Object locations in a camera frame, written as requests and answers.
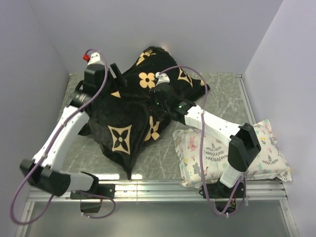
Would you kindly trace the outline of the black pillowcase with tan flowers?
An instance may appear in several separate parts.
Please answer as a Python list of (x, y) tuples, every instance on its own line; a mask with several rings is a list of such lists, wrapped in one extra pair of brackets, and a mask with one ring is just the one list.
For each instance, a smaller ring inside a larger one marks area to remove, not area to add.
[(122, 74), (126, 86), (108, 75), (103, 91), (87, 108), (89, 122), (79, 132), (91, 135), (103, 155), (123, 168), (128, 180), (143, 144), (157, 140), (171, 123), (169, 115), (154, 112), (150, 105), (150, 91), (158, 82), (155, 74), (164, 69), (169, 69), (171, 88), (180, 99), (195, 101), (210, 89), (179, 68), (163, 48), (150, 46)]

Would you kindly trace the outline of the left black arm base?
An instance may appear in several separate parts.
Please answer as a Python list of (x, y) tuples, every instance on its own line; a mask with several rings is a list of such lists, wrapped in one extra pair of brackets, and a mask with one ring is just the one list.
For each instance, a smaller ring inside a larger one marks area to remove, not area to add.
[[(110, 216), (116, 209), (115, 184), (99, 184), (93, 191), (71, 191), (70, 199), (80, 201), (80, 212), (83, 216), (90, 219), (102, 219)], [(96, 216), (101, 211), (105, 201), (113, 204), (112, 210), (105, 215)]]

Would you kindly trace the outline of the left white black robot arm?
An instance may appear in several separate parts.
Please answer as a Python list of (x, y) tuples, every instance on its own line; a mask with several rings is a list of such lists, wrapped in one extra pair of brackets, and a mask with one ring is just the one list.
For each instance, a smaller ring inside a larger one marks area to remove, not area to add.
[(20, 170), (29, 183), (42, 191), (60, 197), (66, 192), (82, 192), (87, 198), (99, 194), (99, 179), (86, 173), (63, 172), (62, 166), (68, 150), (81, 129), (88, 123), (89, 107), (97, 97), (126, 87), (116, 64), (105, 69), (101, 62), (89, 63), (81, 80), (69, 95), (62, 115), (43, 147), (32, 159), (24, 159)]

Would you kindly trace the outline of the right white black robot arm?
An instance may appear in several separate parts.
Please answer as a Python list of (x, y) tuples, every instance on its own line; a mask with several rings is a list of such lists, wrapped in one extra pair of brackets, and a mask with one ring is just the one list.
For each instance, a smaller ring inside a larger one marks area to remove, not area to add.
[(191, 126), (214, 136), (228, 147), (228, 167), (217, 186), (219, 195), (229, 197), (235, 191), (235, 183), (249, 168), (261, 145), (252, 125), (239, 125), (215, 116), (196, 103), (183, 99), (175, 93), (168, 82), (158, 82), (150, 91), (152, 109), (174, 121)]

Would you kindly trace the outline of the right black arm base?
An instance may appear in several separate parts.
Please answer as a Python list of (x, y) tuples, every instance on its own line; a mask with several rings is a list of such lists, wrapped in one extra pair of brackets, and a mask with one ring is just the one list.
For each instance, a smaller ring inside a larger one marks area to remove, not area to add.
[[(234, 188), (228, 188), (222, 183), (213, 183), (207, 184), (207, 191), (210, 199), (229, 199), (232, 194)], [(234, 192), (232, 200), (229, 202), (228, 208), (226, 209), (226, 213), (229, 215), (236, 212), (238, 210), (237, 198), (242, 198), (241, 203), (244, 202), (246, 197), (244, 183), (240, 182)], [(215, 201), (215, 207), (218, 212), (222, 212), (227, 204), (226, 201)]]

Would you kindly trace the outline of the white floral printed pillow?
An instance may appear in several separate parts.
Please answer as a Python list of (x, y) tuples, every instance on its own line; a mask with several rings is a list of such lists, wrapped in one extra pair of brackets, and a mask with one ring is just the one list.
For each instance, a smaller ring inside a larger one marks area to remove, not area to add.
[[(272, 126), (268, 119), (254, 124), (261, 152), (244, 173), (246, 180), (278, 178), (284, 182), (292, 180), (291, 169), (277, 148)], [(208, 184), (216, 183), (228, 167), (228, 147), (214, 136), (196, 128), (176, 130), (173, 133), (175, 151), (179, 158), (181, 186), (198, 189), (204, 176)]]

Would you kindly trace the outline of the aluminium mounting rail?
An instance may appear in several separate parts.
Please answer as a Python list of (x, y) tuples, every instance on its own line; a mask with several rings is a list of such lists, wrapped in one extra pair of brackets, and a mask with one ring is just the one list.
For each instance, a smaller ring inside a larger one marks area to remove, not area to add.
[[(199, 190), (180, 186), (178, 180), (164, 181), (101, 181), (101, 185), (113, 184), (116, 202), (170, 202), (205, 201)], [(246, 182), (247, 200), (287, 200), (284, 185), (278, 180)]]

